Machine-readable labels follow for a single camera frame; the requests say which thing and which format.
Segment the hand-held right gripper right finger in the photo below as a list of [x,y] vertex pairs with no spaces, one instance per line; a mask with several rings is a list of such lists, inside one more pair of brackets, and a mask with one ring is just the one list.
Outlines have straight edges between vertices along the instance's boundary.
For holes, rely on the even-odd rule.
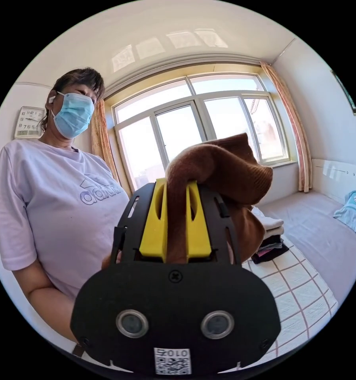
[[211,245],[196,181],[186,187],[186,253],[188,258],[207,258]]

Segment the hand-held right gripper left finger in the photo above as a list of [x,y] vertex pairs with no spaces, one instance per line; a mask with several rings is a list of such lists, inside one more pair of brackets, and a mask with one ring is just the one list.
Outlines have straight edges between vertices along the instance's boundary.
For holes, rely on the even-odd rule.
[[143,257],[166,257],[168,212],[166,179],[157,179],[151,197],[139,251]]

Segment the person's left hand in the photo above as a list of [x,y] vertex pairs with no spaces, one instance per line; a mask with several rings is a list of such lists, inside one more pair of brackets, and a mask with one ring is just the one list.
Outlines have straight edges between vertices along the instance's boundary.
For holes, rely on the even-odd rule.
[[[101,269],[106,269],[112,262],[112,259],[114,258],[114,255],[110,254],[108,255],[103,261],[102,261],[102,264],[101,264]],[[121,262],[121,258],[122,258],[122,251],[119,250],[116,254],[116,261],[115,263],[118,264]]]

